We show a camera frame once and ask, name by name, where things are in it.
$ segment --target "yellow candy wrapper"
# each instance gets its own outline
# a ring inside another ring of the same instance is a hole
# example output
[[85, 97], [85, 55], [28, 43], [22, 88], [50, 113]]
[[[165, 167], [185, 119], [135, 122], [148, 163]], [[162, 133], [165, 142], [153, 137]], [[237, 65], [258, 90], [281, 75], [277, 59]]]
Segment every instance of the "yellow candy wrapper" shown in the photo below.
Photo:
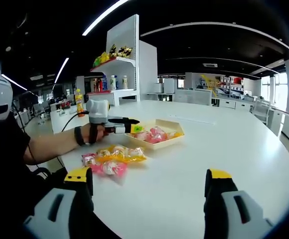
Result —
[[108, 161], [117, 161], [121, 163], [134, 163], [146, 160], [143, 149], [127, 148], [122, 145], [111, 145], [109, 148], [103, 148], [97, 151], [96, 161], [100, 163]]

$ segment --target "orange juice bottle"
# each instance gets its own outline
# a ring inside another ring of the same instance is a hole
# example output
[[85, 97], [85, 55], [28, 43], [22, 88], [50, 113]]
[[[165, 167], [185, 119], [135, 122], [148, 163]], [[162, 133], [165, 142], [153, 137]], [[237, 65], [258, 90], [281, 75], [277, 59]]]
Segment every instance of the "orange juice bottle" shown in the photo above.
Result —
[[75, 99], [76, 99], [76, 105], [77, 105], [77, 113], [83, 112], [84, 111], [83, 95], [80, 93], [80, 89], [76, 90]]

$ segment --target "display rack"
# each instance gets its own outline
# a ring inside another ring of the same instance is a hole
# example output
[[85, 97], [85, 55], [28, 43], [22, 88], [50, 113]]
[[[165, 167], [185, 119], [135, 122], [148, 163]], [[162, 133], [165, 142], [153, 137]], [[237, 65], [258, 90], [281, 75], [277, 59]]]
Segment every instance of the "display rack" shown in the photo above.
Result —
[[[119, 98], [135, 96], [140, 101], [139, 89], [139, 15], [133, 15], [122, 21], [107, 32], [106, 52], [110, 51], [112, 45], [116, 49], [127, 46], [132, 47], [129, 58], [116, 57], [101, 65], [92, 68], [91, 72], [101, 72], [106, 75], [109, 93], [89, 94], [89, 99], [106, 99], [111, 105], [119, 106]], [[122, 78], [127, 76], [128, 89], [113, 90], [110, 86], [111, 75], [117, 76], [119, 87], [123, 86]]]

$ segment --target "bottle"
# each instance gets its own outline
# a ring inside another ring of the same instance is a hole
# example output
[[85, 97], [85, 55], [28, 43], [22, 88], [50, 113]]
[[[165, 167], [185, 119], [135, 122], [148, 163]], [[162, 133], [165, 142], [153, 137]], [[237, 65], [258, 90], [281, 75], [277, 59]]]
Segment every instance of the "bottle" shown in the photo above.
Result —
[[123, 76], [122, 82], [123, 82], [123, 88], [124, 89], [128, 89], [128, 78], [127, 78], [127, 76]]
[[104, 91], [108, 90], [107, 82], [106, 82], [106, 76], [104, 75], [102, 79], [102, 88]]
[[80, 89], [76, 90], [76, 95], [75, 95], [75, 100], [76, 100], [76, 105], [77, 105], [77, 113], [83, 112], [84, 107], [83, 107], [83, 95], [80, 93]]
[[115, 86], [115, 76], [114, 76], [114, 75], [111, 76], [110, 86], [111, 86], [111, 90], [112, 90], [112, 91], [114, 91], [114, 90], [116, 89], [116, 86]]
[[93, 79], [94, 93], [96, 92], [96, 79]]
[[115, 88], [116, 89], [119, 89], [119, 82], [117, 81], [117, 76], [114, 76], [115, 77]]

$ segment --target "black ceiling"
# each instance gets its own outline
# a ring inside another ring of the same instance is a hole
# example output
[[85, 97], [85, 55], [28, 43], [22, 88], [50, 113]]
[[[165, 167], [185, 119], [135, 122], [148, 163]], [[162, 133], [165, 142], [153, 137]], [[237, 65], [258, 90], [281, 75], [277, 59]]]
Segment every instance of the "black ceiling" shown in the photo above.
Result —
[[[170, 24], [235, 22], [282, 39], [289, 45], [289, 0], [131, 0], [83, 37], [89, 24], [116, 1], [75, 1], [60, 5], [10, 3], [0, 7], [3, 73], [34, 90], [38, 82], [52, 84], [52, 81], [47, 82], [47, 75], [57, 75], [65, 58], [69, 57], [59, 83], [74, 81], [77, 75], [88, 75], [94, 59], [105, 50], [106, 32], [135, 13], [140, 15], [140, 34]], [[157, 47], [159, 74], [210, 72], [246, 77], [260, 67], [223, 59], [266, 66], [289, 58], [289, 50], [279, 43], [228, 26], [185, 26], [143, 36], [140, 40]], [[205, 68], [203, 63], [217, 63], [218, 68]], [[43, 80], [29, 79], [39, 74], [44, 76]], [[13, 89], [15, 93], [22, 92], [18, 87]]]

